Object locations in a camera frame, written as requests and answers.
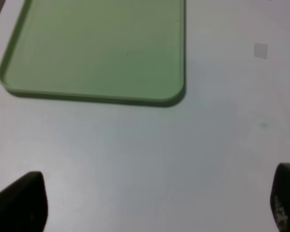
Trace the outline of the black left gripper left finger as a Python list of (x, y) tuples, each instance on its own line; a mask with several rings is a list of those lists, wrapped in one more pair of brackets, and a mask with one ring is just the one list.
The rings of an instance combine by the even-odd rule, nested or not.
[(42, 232), (47, 217), (42, 172), (28, 172), (0, 192), (0, 232)]

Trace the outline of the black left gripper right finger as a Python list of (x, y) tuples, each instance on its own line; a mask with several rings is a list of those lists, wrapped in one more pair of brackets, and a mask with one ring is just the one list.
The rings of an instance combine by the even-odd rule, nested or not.
[(275, 171), (270, 207), (280, 232), (290, 232), (290, 163), (280, 163)]

